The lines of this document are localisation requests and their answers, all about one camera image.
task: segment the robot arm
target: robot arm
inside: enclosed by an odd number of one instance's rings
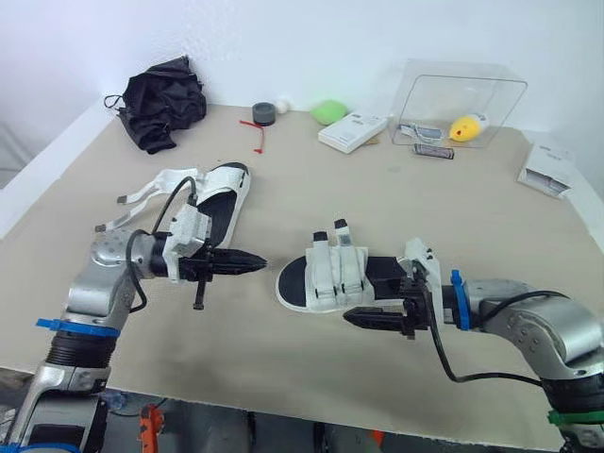
[[[414,338],[430,329],[451,380],[511,378],[543,387],[553,411],[548,415],[565,440],[562,452],[604,451],[604,337],[599,320],[578,301],[555,292],[503,279],[468,280],[453,271],[452,286],[441,285],[440,265],[421,241],[407,244],[398,260],[405,276],[386,282],[385,299],[403,299],[403,312],[355,308],[350,323],[399,331]],[[514,344],[539,380],[506,373],[457,377],[443,349],[439,327],[492,333]]]
[[[97,238],[60,319],[38,322],[56,334],[0,452],[100,451],[108,411],[99,395],[128,315],[146,305],[139,279],[197,281],[193,307],[201,310],[205,284],[214,274],[238,275],[266,265],[246,252],[208,248],[209,234],[210,218],[187,204],[168,232],[116,229]],[[138,290],[142,303],[132,307]]]

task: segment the green sponge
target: green sponge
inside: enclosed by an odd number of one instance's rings
[[[312,118],[324,126],[329,126],[346,116],[346,106],[338,101],[324,101],[310,111]]]

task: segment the white wall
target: white wall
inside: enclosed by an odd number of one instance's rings
[[[602,0],[31,0],[0,6],[0,122],[40,150],[101,93],[186,53],[210,102],[355,107],[409,58],[499,62],[528,82],[511,126],[576,147],[604,194]]]

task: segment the yellow rubber duck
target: yellow rubber duck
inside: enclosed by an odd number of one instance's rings
[[[451,125],[449,139],[454,142],[469,142],[480,135],[488,125],[487,117],[480,113],[462,116]]]

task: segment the gray tape roll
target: gray tape roll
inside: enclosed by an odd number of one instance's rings
[[[270,126],[275,123],[275,106],[270,102],[259,102],[252,106],[252,118],[258,126]]]

